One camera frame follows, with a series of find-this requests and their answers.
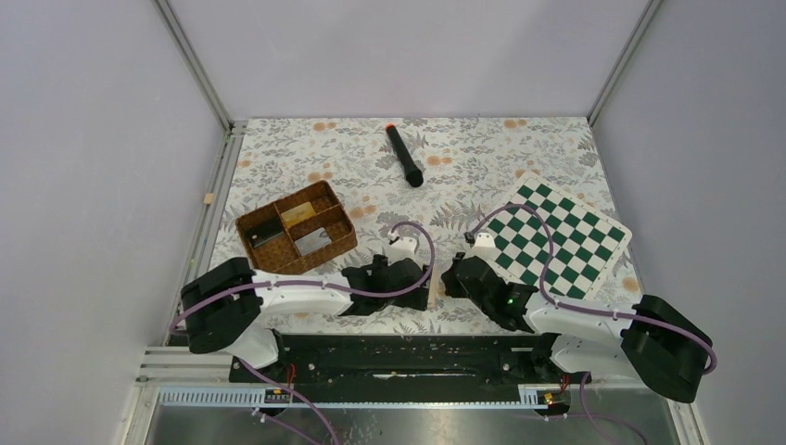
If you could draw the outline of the beige leather card holder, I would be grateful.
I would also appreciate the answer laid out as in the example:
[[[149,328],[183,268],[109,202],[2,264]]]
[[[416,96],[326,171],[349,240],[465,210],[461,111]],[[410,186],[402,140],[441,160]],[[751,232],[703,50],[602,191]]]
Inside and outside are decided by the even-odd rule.
[[[431,269],[430,276],[429,276],[429,288],[428,288],[428,299],[427,299],[428,310],[434,310],[436,308],[439,289],[440,289],[439,270],[437,266],[434,266]]]

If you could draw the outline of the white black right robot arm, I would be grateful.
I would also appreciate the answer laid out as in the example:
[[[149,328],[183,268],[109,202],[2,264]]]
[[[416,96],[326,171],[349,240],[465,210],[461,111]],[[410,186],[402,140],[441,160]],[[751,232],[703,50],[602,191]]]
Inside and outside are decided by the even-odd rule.
[[[545,298],[537,287],[507,281],[486,261],[463,254],[441,280],[448,296],[469,299],[499,327],[538,336],[531,367],[546,382],[563,374],[616,375],[692,403],[715,362],[711,338],[656,296],[628,305]]]

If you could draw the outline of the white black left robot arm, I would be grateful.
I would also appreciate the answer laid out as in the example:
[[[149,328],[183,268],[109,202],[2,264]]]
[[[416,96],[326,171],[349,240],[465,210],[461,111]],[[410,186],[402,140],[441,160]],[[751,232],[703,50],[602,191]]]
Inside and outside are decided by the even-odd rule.
[[[285,374],[288,359],[266,318],[369,316],[388,306],[424,311],[429,275],[411,258],[391,262],[383,255],[326,275],[268,273],[251,268],[245,258],[232,258],[182,288],[173,332],[185,336],[193,354],[225,351],[274,381]]]

